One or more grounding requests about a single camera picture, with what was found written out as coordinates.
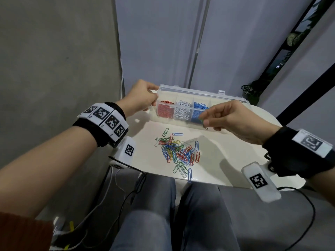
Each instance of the black wristband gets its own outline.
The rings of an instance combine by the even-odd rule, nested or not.
[[[105,102],[105,104],[114,108],[115,110],[117,110],[118,113],[121,114],[124,119],[126,119],[123,110],[117,104],[112,103],[112,102]],[[95,125],[94,123],[90,122],[87,119],[78,118],[78,120],[76,122],[74,122],[73,126],[79,126],[79,127],[82,127],[84,129],[88,130],[92,134],[92,136],[94,137],[98,147],[104,147],[108,143],[110,143],[113,147],[116,147],[119,144],[119,142],[124,138],[124,136],[126,135],[126,133],[128,131],[128,129],[126,129],[126,131],[123,133],[123,135],[119,138],[118,142],[115,143],[107,135],[106,132],[104,132],[99,126]]]
[[[263,148],[271,157],[271,166],[279,177],[298,174],[308,179],[334,167],[334,151],[330,151],[325,158],[321,158],[292,140],[297,133],[298,131],[289,127],[282,127],[263,144]]]

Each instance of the thigh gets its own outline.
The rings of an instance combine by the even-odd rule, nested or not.
[[[176,185],[173,178],[147,174],[111,251],[171,251],[170,218],[175,199]]]
[[[239,251],[232,221],[216,185],[192,183],[176,216],[174,249]]]

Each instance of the yellow cable tag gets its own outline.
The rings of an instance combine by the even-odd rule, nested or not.
[[[70,221],[70,231],[71,231],[71,232],[74,231],[73,221]]]

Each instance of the person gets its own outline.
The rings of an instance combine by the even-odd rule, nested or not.
[[[157,89],[139,80],[116,104],[129,117],[155,106],[158,96],[150,90]],[[212,106],[199,118],[205,127],[226,129],[261,146],[280,129],[238,101]],[[89,130],[75,125],[0,169],[0,250],[49,250],[53,224],[34,218],[97,146]],[[334,180],[333,168],[312,176],[309,182],[335,205]],[[217,186],[193,182],[174,219],[175,198],[173,178],[147,174],[111,250],[240,249]]]

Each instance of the table top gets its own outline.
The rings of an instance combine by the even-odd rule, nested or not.
[[[251,109],[263,119],[280,126],[277,119],[267,111],[257,106],[251,106]],[[127,135],[136,141],[132,166],[144,172],[185,179],[179,171],[173,173],[176,164],[172,160],[167,163],[161,147],[155,147],[157,143],[155,138],[162,137],[166,128],[169,128],[166,138],[171,133],[178,132],[183,135],[175,136],[175,140],[184,141],[193,147],[195,141],[199,142],[199,163],[194,163],[194,166],[190,167],[192,181],[251,188],[241,169],[254,161],[261,165],[267,162],[264,158],[267,151],[260,145],[246,143],[225,130],[221,132],[212,128],[206,130],[200,125],[158,117],[154,107],[127,118],[127,123],[129,124]],[[299,176],[278,177],[275,174],[270,178],[277,187],[301,188],[306,182]]]

